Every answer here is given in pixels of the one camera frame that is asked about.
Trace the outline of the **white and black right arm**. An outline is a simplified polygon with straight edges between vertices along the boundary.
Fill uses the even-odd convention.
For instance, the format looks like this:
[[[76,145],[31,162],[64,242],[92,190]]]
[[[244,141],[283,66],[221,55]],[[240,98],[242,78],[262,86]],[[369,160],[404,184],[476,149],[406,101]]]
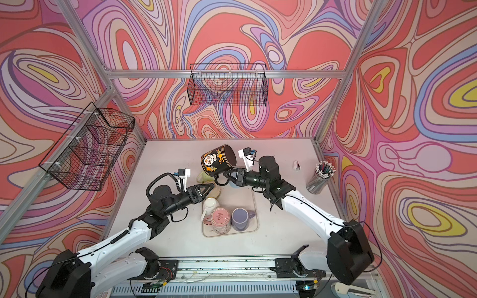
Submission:
[[[304,248],[298,253],[299,263],[307,270],[328,269],[341,283],[351,285],[375,260],[362,224],[335,217],[306,199],[281,177],[273,156],[264,156],[258,163],[258,171],[234,168],[223,176],[238,187],[260,188],[272,207],[303,221],[327,244],[327,252]]]

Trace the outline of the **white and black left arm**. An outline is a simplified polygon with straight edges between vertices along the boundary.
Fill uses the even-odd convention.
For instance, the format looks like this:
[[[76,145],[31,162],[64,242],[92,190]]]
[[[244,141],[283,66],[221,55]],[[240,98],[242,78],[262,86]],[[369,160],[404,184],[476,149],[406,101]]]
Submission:
[[[65,250],[53,261],[36,292],[38,298],[93,298],[115,285],[141,277],[154,279],[160,262],[144,243],[162,233],[176,211],[205,200],[212,183],[193,185],[174,194],[167,185],[148,186],[146,211],[127,228],[92,247],[73,253]]]

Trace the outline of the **light blue mug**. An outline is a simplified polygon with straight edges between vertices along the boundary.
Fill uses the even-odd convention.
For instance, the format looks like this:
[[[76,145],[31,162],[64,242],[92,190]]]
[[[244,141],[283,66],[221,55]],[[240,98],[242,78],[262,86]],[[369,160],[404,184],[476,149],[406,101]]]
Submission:
[[[228,185],[234,189],[239,189],[240,186],[237,186],[235,183],[233,183],[232,181],[229,181]]]

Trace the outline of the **black skull mug red inside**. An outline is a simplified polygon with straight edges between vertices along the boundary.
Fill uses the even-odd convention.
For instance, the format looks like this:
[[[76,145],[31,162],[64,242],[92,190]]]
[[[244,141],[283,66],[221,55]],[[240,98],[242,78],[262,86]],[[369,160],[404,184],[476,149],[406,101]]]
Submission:
[[[226,186],[229,183],[227,178],[225,183],[218,182],[219,175],[236,167],[237,157],[231,146],[225,144],[206,152],[201,157],[202,170],[214,179],[219,186]]]

